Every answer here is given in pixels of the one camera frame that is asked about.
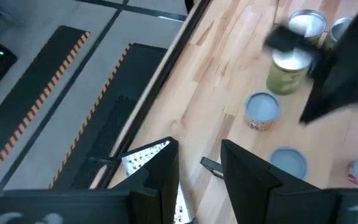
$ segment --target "orange striped tape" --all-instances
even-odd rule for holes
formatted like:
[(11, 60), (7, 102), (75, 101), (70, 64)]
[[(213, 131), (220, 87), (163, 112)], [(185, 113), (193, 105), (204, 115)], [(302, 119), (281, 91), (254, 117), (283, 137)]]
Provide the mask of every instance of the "orange striped tape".
[(92, 118), (92, 115), (94, 115), (94, 112), (96, 111), (98, 105), (99, 105), (99, 102), (100, 100), (103, 98), (107, 88), (109, 87), (110, 83), (111, 83), (111, 80), (113, 80), (115, 74), (117, 73), (117, 70), (119, 68), (119, 66), (121, 65), (122, 61), (124, 60), (124, 56), (127, 54), (127, 51), (130, 49), (130, 47), (132, 46), (133, 44), (129, 44), (125, 50), (124, 50), (124, 53), (122, 53), (121, 55), (121, 58), (119, 59), (117, 65), (114, 67), (114, 70), (112, 71), (110, 77), (108, 78), (106, 84), (104, 84), (103, 86), (103, 89), (101, 91), (101, 93), (99, 94), (99, 96), (97, 97), (94, 105), (92, 106), (91, 108), (91, 111), (89, 112), (89, 114), (87, 115), (84, 123), (82, 124), (80, 130), (78, 131), (77, 135), (75, 136), (74, 138), (74, 141), (73, 143), (71, 144), (70, 146), (70, 149), (68, 150), (68, 152), (65, 154), (64, 158), (63, 158), (63, 161), (62, 163), (60, 164), (60, 167), (59, 167), (59, 170), (57, 170), (57, 173), (55, 174), (55, 176), (53, 177), (53, 180), (52, 180), (52, 183), (49, 184), (48, 186), (48, 189), (52, 189), (52, 187), (55, 185), (55, 182), (56, 180), (58, 179), (59, 175), (62, 173), (63, 171), (63, 168), (65, 166), (65, 164), (67, 163), (67, 160), (68, 158), (71, 156), (72, 152), (74, 151), (75, 149), (75, 146), (77, 144), (77, 142), (80, 140), (82, 134), (84, 133), (84, 130), (86, 128), (86, 126), (88, 125), (88, 122), (91, 120)]
[(51, 81), (44, 88), (43, 92), (39, 96), (39, 98), (34, 102), (34, 105), (31, 106), (27, 115), (23, 118), (22, 122), (18, 125), (17, 129), (13, 132), (12, 136), (9, 138), (8, 142), (5, 144), (5, 148), (0, 152), (0, 165), (2, 161), (6, 159), (9, 153), (12, 151), (12, 148), (15, 146), (16, 142), (19, 140), (20, 136), (24, 133), (24, 130), (30, 122), (34, 119), (38, 110), (41, 108), (41, 105), (48, 98), (49, 94), (52, 92), (55, 85), (58, 83), (60, 77), (62, 77), (64, 71), (71, 64), (75, 55), (78, 53), (80, 48), (84, 45), (88, 37), (90, 36), (89, 32), (85, 32), (74, 45), (73, 50), (67, 55), (67, 58), (62, 62), (59, 66), (59, 69), (56, 71), (55, 76), (51, 79)]

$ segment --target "grater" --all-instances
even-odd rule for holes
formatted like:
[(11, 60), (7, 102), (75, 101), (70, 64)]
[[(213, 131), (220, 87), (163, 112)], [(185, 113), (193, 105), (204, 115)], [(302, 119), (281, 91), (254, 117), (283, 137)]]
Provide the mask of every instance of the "grater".
[[(124, 164), (126, 174), (128, 176), (132, 175), (168, 144), (170, 144), (170, 141), (164, 141), (160, 144), (156, 144), (144, 150), (123, 157), (122, 163)], [(175, 206), (173, 223), (194, 223), (193, 212), (190, 209), (189, 203), (186, 201), (185, 194), (183, 194), (182, 184), (180, 182), (178, 186), (177, 204)]]

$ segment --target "black mat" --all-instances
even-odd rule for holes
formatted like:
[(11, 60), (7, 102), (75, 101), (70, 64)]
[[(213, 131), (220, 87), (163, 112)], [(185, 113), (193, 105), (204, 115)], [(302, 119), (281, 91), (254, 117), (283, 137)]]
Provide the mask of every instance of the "black mat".
[(0, 104), (0, 163), (37, 114), (89, 34), (60, 26)]
[(130, 45), (83, 123), (50, 189), (88, 189), (166, 49)]

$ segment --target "wooden countertop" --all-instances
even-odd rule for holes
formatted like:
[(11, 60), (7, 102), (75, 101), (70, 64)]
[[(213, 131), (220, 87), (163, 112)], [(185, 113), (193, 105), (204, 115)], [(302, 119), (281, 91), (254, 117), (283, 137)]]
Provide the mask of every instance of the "wooden countertop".
[[(273, 22), (299, 9), (317, 9), (333, 21), (358, 11), (358, 0), (212, 0), (145, 119), (131, 149), (172, 136), (180, 143), (181, 181), (187, 184), (200, 224), (236, 223), (224, 182), (200, 165), (218, 161), (221, 139), (263, 159), (279, 146), (307, 158), (306, 181), (318, 187), (353, 187), (346, 165), (358, 158), (358, 109), (344, 109), (308, 126), (298, 118), (311, 90), (306, 82), (278, 97), (281, 116), (265, 132), (244, 122), (244, 102), (266, 90), (271, 59), (262, 43)], [(110, 187), (126, 177), (121, 165)]]

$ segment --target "metal grater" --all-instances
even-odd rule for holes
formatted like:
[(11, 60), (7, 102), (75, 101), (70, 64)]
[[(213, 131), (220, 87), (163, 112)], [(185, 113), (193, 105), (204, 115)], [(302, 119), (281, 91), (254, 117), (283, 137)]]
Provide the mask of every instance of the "metal grater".
[[(154, 145), (147, 149), (141, 150), (139, 152), (133, 153), (126, 157), (122, 158), (122, 163), (124, 164), (125, 172), (128, 176), (132, 175), (139, 168), (141, 168), (147, 161), (149, 161), (153, 156), (155, 156), (161, 149), (167, 146), (170, 141), (165, 141), (163, 143)], [(183, 194), (182, 186), (179, 183), (178, 186), (178, 197), (177, 204), (175, 207), (175, 215), (173, 217), (174, 224), (186, 224), (193, 221), (192, 212), (188, 206), (185, 196)]]

